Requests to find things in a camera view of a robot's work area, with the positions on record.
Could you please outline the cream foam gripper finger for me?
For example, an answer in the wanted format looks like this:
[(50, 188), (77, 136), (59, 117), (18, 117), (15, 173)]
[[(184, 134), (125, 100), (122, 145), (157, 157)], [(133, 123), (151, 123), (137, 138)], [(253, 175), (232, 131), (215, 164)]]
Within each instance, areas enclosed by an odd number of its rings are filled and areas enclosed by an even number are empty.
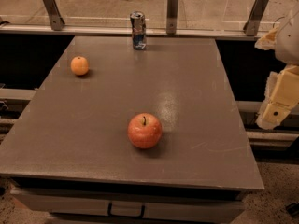
[(264, 130), (272, 130), (276, 127), (275, 123), (271, 123), (267, 121), (263, 115), (265, 113), (265, 110), (267, 106), (270, 104), (270, 96), (275, 88), (275, 85), (278, 80), (278, 73), (271, 71), (269, 77), (266, 80), (266, 86), (264, 90), (264, 100), (262, 101), (262, 104), (260, 106), (260, 109), (258, 111), (258, 117), (256, 119), (256, 124)]
[(275, 49), (277, 41), (278, 28), (272, 28), (266, 35), (259, 38), (254, 47), (256, 49), (270, 50)]

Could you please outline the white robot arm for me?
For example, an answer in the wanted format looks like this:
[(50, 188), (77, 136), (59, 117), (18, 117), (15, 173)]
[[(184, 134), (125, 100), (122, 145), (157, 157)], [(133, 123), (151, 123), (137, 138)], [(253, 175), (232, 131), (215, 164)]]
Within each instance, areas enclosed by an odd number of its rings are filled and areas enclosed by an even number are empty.
[(299, 3), (294, 5), (278, 27), (262, 36), (254, 47), (272, 49), (275, 58), (286, 64), (279, 73), (270, 73), (265, 98), (256, 119), (260, 128), (272, 130), (299, 104)]

